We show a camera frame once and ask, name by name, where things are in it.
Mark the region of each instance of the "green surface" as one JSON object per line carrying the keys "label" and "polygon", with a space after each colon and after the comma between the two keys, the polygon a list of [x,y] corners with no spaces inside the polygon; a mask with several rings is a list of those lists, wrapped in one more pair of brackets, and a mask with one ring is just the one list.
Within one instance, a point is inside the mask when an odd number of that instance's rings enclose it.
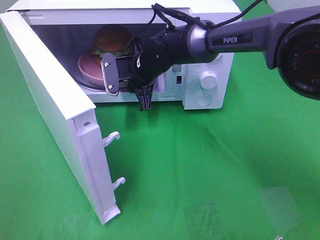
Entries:
{"label": "green surface", "polygon": [[[243,10],[249,0],[238,0]],[[246,16],[270,13],[261,3]],[[122,213],[101,225],[0,29],[0,239],[320,239],[319,101],[261,53],[234,57],[222,109],[98,104]]]}

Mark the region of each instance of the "white knob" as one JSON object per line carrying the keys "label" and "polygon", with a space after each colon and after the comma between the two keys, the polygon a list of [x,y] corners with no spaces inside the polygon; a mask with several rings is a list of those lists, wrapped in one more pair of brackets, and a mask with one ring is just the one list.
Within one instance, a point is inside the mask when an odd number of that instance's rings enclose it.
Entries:
{"label": "white knob", "polygon": [[204,89],[213,89],[217,83],[218,80],[213,71],[205,71],[200,76],[200,84]]}

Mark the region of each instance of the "white microwave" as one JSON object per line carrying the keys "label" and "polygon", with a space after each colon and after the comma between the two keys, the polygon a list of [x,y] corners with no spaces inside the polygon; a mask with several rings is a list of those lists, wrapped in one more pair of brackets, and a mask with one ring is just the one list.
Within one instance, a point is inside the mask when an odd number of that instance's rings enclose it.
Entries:
{"label": "white microwave", "polygon": [[[214,23],[240,13],[232,0],[160,0],[159,4]],[[95,89],[79,68],[99,28],[122,25],[135,33],[152,17],[153,1],[19,0],[0,19],[34,101],[102,224],[120,213],[105,147],[118,132],[103,138],[95,115],[101,102],[137,102],[123,88],[117,96]],[[169,17],[176,25],[182,21]],[[145,41],[166,28],[156,18],[141,36]],[[210,63],[174,65],[157,79],[152,101],[181,101],[184,109],[221,108],[233,53]]]}

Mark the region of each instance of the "burger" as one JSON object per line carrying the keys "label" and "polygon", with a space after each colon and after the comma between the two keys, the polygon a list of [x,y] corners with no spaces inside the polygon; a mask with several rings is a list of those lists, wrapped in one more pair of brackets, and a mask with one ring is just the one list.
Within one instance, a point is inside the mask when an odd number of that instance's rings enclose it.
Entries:
{"label": "burger", "polygon": [[[100,65],[105,53],[120,57],[132,37],[131,32],[120,24],[104,25],[94,35],[92,47],[94,60]],[[129,54],[130,51],[128,48],[125,54]]]}

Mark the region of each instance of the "open microwave door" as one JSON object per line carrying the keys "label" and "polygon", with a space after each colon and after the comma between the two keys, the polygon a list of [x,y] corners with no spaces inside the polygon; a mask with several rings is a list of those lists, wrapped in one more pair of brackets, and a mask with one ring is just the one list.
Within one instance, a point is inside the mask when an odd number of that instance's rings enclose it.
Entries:
{"label": "open microwave door", "polygon": [[43,119],[102,224],[120,213],[95,105],[17,11],[0,14],[3,27]]}

